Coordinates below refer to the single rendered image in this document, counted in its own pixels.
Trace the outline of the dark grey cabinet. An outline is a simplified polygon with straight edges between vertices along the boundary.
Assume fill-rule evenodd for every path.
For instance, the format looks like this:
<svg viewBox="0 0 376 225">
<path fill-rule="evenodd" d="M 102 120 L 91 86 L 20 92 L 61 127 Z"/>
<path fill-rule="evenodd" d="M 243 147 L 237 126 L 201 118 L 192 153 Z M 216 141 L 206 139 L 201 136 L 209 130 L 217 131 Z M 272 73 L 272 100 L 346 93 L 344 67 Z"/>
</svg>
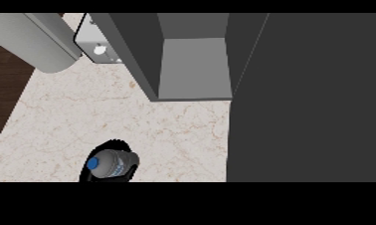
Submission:
<svg viewBox="0 0 376 225">
<path fill-rule="evenodd" d="M 234 99 L 266 13 L 95 13 L 154 102 Z"/>
</svg>

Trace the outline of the dark grey cabinet door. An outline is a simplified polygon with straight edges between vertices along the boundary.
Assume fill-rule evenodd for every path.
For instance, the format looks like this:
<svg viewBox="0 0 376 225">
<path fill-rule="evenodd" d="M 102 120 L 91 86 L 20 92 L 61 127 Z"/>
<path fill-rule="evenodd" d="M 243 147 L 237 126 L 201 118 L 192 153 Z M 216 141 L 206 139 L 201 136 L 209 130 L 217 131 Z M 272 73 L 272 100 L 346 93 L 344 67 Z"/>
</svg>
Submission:
<svg viewBox="0 0 376 225">
<path fill-rule="evenodd" d="M 376 181 L 376 14 L 268 17 L 231 104 L 229 181 Z"/>
</svg>

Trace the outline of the clear water bottle blue cap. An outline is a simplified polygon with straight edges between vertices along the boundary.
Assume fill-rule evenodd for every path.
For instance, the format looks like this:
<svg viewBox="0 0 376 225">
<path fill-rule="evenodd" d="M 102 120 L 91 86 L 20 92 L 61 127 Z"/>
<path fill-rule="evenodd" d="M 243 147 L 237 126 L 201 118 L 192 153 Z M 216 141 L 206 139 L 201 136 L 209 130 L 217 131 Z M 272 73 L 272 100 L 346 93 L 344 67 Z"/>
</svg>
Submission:
<svg viewBox="0 0 376 225">
<path fill-rule="evenodd" d="M 88 161 L 88 168 L 97 178 L 107 179 L 126 176 L 141 165 L 141 158 L 135 152 L 105 149 Z"/>
</svg>

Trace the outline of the pale grey rounded appliance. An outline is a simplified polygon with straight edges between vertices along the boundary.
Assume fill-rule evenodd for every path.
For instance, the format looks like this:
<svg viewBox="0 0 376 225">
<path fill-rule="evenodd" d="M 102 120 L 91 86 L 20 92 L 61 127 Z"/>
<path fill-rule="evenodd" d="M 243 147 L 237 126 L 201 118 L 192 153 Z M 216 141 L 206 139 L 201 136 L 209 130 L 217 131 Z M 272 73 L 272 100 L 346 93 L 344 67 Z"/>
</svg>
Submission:
<svg viewBox="0 0 376 225">
<path fill-rule="evenodd" d="M 58 13 L 0 13 L 0 46 L 48 74 L 82 58 L 74 31 Z"/>
</svg>

